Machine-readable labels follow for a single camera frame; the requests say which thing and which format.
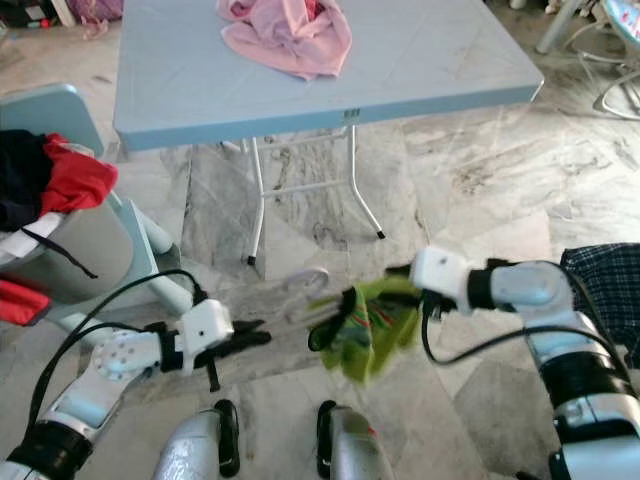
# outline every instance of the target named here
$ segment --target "plaid cloth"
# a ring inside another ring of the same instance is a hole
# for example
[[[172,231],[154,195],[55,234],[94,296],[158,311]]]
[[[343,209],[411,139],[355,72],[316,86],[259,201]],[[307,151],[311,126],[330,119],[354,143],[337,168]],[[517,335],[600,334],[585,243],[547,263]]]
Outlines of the plaid cloth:
[[[565,250],[560,264],[578,276],[612,340],[624,345],[630,368],[640,366],[640,244],[614,243]],[[589,315],[580,292],[576,310]]]

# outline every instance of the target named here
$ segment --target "black garment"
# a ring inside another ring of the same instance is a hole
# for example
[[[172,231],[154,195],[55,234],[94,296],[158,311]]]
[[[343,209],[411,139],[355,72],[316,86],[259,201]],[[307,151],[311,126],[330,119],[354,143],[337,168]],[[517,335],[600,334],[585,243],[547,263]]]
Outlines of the black garment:
[[[0,131],[0,230],[14,231],[40,216],[40,193],[51,178],[44,135]]]
[[[630,368],[640,367],[640,244],[614,243],[565,250],[560,262],[582,279],[612,340],[624,345]],[[577,310],[588,315],[582,295]]]

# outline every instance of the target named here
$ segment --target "green towel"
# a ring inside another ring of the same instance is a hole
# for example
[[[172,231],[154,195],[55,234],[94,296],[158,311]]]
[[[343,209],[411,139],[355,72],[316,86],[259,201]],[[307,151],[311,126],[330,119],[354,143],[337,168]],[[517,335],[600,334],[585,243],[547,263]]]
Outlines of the green towel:
[[[386,275],[355,285],[343,297],[346,309],[314,327],[309,345],[312,350],[321,349],[327,369],[341,368],[348,378],[366,383],[398,349],[413,344],[420,291],[404,276]],[[324,303],[321,300],[311,308]]]

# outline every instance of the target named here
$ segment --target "robotic arm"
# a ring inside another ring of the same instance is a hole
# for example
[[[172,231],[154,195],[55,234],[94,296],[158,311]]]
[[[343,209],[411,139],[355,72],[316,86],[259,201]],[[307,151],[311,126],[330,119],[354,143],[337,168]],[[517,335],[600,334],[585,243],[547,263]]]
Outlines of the robotic arm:
[[[549,262],[475,270],[438,247],[420,251],[412,283],[455,303],[517,312],[525,328],[559,326],[603,338],[597,319],[573,309],[565,272]],[[640,404],[624,365],[580,333],[530,335],[527,343],[554,408],[562,448],[550,456],[554,480],[627,480],[640,477]]]
[[[73,478],[132,384],[158,369],[190,375],[194,367],[206,365],[215,372],[207,352],[233,333],[229,312],[211,299],[185,313],[173,331],[114,331],[93,350],[85,372],[28,430],[7,461],[0,463],[0,479]]]

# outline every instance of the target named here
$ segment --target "pink cloth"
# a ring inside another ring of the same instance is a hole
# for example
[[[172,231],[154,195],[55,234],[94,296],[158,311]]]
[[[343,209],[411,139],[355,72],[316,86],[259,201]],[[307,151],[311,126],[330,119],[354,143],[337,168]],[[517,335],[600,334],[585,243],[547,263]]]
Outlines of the pink cloth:
[[[335,0],[218,0],[218,13],[235,22],[222,30],[230,48],[305,80],[338,76],[351,48]]]

